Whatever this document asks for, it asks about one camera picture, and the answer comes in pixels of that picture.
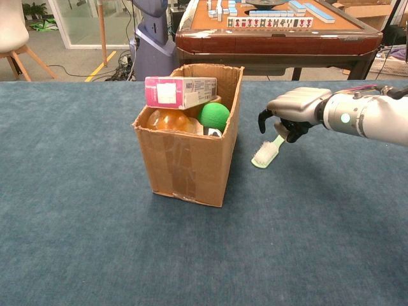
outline yellow floor line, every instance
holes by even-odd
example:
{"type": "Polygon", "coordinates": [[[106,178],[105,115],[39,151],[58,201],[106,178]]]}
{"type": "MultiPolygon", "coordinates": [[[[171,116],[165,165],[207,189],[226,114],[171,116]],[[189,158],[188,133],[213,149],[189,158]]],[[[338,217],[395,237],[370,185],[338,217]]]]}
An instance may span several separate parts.
{"type": "MultiPolygon", "coordinates": [[[[116,51],[113,51],[111,54],[109,54],[109,56],[108,56],[108,58],[107,58],[106,60],[109,61],[115,54],[116,54],[116,51]]],[[[93,79],[93,77],[94,77],[96,74],[98,74],[98,72],[99,72],[103,67],[104,67],[104,66],[103,66],[103,62],[102,62],[102,64],[100,64],[100,65],[98,66],[98,68],[96,68],[96,69],[94,70],[94,72],[92,72],[92,73],[87,77],[87,79],[85,80],[85,82],[90,82],[90,81],[93,79]]]]}

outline white label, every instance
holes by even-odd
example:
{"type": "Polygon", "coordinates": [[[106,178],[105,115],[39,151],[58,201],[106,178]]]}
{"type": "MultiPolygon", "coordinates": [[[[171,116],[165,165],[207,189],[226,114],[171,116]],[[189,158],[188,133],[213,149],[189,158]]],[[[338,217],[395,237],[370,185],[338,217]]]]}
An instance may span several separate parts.
{"type": "Polygon", "coordinates": [[[157,101],[159,104],[176,104],[176,84],[157,84],[157,101]]]}
{"type": "Polygon", "coordinates": [[[184,105],[183,108],[189,108],[196,106],[200,103],[198,99],[198,92],[187,92],[184,94],[184,105]]]}

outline toothbrush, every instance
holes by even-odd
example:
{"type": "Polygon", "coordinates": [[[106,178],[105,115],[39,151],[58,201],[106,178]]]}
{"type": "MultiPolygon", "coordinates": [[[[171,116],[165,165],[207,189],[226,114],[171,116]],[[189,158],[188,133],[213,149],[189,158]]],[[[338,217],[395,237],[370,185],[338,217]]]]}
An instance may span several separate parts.
{"type": "Polygon", "coordinates": [[[269,164],[277,157],[279,153],[279,147],[285,142],[285,139],[281,135],[273,142],[264,142],[261,148],[257,151],[252,158],[251,163],[258,168],[265,169],[269,164]]]}

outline mahjong table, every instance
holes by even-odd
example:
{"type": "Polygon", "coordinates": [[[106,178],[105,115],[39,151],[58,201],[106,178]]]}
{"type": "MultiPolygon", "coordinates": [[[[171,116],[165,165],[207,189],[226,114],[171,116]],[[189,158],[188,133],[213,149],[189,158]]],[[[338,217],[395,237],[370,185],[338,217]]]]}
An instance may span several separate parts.
{"type": "MultiPolygon", "coordinates": [[[[237,3],[236,15],[223,14],[219,21],[209,16],[207,0],[192,0],[176,34],[180,64],[245,66],[247,75],[281,75],[294,67],[293,80],[299,79],[302,68],[335,66],[351,70],[351,80],[364,79],[382,33],[322,0],[298,2],[309,3],[334,20],[327,23],[309,10],[303,17],[254,17],[253,5],[237,3]]],[[[228,8],[228,0],[221,5],[228,8]]],[[[211,6],[215,8],[217,0],[211,6]]],[[[284,3],[273,10],[290,11],[290,6],[284,3]]]]}

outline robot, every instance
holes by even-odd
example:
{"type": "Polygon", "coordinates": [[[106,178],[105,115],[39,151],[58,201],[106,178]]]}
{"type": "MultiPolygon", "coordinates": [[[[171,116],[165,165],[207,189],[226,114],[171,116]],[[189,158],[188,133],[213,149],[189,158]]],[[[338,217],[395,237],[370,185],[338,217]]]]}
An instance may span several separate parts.
{"type": "Polygon", "coordinates": [[[176,46],[168,39],[167,0],[132,0],[142,11],[143,19],[136,29],[136,39],[131,43],[135,61],[136,79],[167,76],[178,66],[176,46]]]}
{"type": "Polygon", "coordinates": [[[340,133],[408,146],[408,87],[366,85],[334,94],[329,89],[300,87],[271,100],[258,116],[261,133],[265,121],[276,116],[277,132],[294,143],[310,128],[323,124],[340,133]]]}

